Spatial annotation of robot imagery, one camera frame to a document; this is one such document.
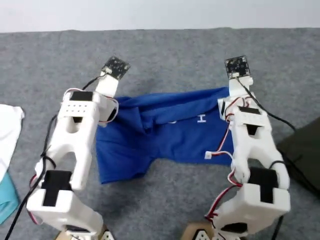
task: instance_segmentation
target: black cable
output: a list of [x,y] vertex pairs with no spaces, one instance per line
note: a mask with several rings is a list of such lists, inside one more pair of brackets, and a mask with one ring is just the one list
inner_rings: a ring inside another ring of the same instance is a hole
[[222,236],[220,233],[218,233],[218,235],[219,235],[220,237],[222,237],[223,240],[226,240],[226,238],[225,238],[224,236]]
[[271,240],[276,240],[283,220],[284,220],[284,216],[282,215],[281,217],[279,217],[279,220],[275,226]]
[[271,169],[275,164],[284,164],[284,165],[286,165],[286,163],[284,161],[276,160],[276,161],[273,161],[271,163],[271,165],[269,166],[269,169]]
[[239,82],[239,84],[244,88],[244,90],[246,91],[246,93],[253,99],[253,101],[262,109],[264,110],[270,117],[278,120],[278,121],[281,121],[285,124],[287,124],[294,132],[296,131],[296,127],[293,126],[290,122],[288,122],[287,120],[284,120],[282,119],[281,117],[279,116],[276,116],[274,114],[272,114],[271,112],[267,111],[261,104],[260,102],[253,96],[253,94],[249,91],[249,89],[242,84],[242,82],[240,82],[239,78],[236,77],[236,80]]
[[[293,126],[293,125],[292,125],[290,122],[288,122],[287,120],[282,119],[281,117],[276,116],[276,115],[272,114],[271,112],[267,111],[267,110],[260,104],[260,102],[253,96],[253,94],[249,91],[249,89],[248,89],[246,86],[244,86],[244,85],[242,84],[242,82],[240,82],[240,80],[239,80],[238,77],[236,77],[236,80],[237,80],[237,81],[239,82],[239,84],[244,88],[244,90],[245,90],[246,93],[252,98],[252,100],[258,105],[258,107],[260,107],[262,110],[264,110],[270,117],[272,117],[272,118],[274,118],[274,119],[276,119],[276,120],[278,120],[278,121],[280,121],[280,122],[283,122],[283,123],[287,124],[294,132],[297,130],[296,127]],[[276,164],[276,163],[285,164],[283,161],[276,160],[276,161],[274,161],[274,162],[270,165],[269,169],[271,169],[272,166],[273,166],[274,164]],[[281,227],[281,225],[282,225],[283,220],[284,220],[284,216],[282,215],[282,216],[280,216],[279,219],[278,219],[278,222],[277,222],[276,227],[275,227],[275,229],[274,229],[274,232],[273,232],[273,235],[272,235],[271,240],[275,240],[275,239],[277,238],[277,235],[278,235],[278,233],[279,233],[279,230],[280,230],[280,227]]]
[[15,227],[15,225],[17,223],[17,220],[18,220],[18,218],[19,218],[19,216],[21,214],[21,211],[24,208],[24,205],[27,203],[28,198],[33,193],[33,191],[37,188],[38,184],[40,183],[40,181],[42,180],[42,178],[44,177],[44,175],[46,173],[46,158],[45,157],[42,158],[42,165],[43,165],[43,168],[42,168],[42,172],[41,172],[39,178],[35,181],[34,185],[31,187],[31,189],[28,191],[28,193],[25,195],[24,199],[20,203],[20,206],[19,206],[19,208],[18,208],[18,210],[17,210],[17,212],[16,212],[16,214],[14,216],[14,219],[13,219],[13,221],[11,223],[9,231],[7,232],[4,240],[9,240],[9,238],[11,236],[11,233],[14,230],[14,227]]
[[98,79],[104,77],[105,75],[107,75],[107,73],[104,73],[102,76],[97,76],[94,79],[90,80],[86,85],[84,85],[84,87],[82,88],[82,90],[86,90],[87,87],[89,87],[91,84],[93,84],[95,81],[97,81]]
[[54,115],[52,117],[52,119],[50,120],[49,124],[48,124],[48,128],[47,128],[47,132],[46,132],[46,136],[45,136],[45,140],[44,140],[44,146],[43,146],[43,153],[41,154],[42,157],[42,171],[40,173],[39,178],[35,181],[34,185],[30,188],[30,190],[28,191],[28,193],[25,195],[24,199],[22,200],[22,202],[20,203],[20,206],[14,216],[14,219],[11,223],[11,226],[5,236],[4,240],[9,240],[12,231],[14,230],[14,227],[16,226],[16,223],[18,221],[18,218],[21,214],[22,209],[24,208],[24,205],[27,203],[28,198],[30,197],[30,195],[34,192],[34,190],[37,188],[37,186],[39,185],[40,181],[42,180],[42,178],[45,176],[46,173],[46,167],[47,167],[47,160],[49,160],[51,163],[53,163],[53,166],[55,166],[55,162],[46,155],[46,151],[48,149],[48,142],[49,142],[49,138],[50,138],[50,132],[51,132],[51,128],[52,128],[52,124],[55,121],[57,115]]

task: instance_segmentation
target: white wall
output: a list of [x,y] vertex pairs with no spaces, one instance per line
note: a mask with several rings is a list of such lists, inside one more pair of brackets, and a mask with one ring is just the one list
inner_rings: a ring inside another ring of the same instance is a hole
[[320,27],[320,0],[0,0],[0,32]]

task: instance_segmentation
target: wire connector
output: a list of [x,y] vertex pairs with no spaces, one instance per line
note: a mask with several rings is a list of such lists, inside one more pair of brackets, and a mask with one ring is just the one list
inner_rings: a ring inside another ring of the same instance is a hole
[[204,159],[212,159],[212,152],[211,151],[205,151]]

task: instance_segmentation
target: white connector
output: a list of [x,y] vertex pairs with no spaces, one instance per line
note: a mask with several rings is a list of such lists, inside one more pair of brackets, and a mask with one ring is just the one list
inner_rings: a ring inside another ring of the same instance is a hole
[[104,73],[95,89],[101,95],[113,98],[116,94],[119,81],[109,74]]
[[205,151],[204,159],[212,159],[212,151]]

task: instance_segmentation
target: teal fabric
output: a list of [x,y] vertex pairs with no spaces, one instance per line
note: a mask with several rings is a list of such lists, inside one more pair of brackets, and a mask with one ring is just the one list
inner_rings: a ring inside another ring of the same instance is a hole
[[2,224],[18,207],[19,199],[8,173],[0,182],[0,224]]

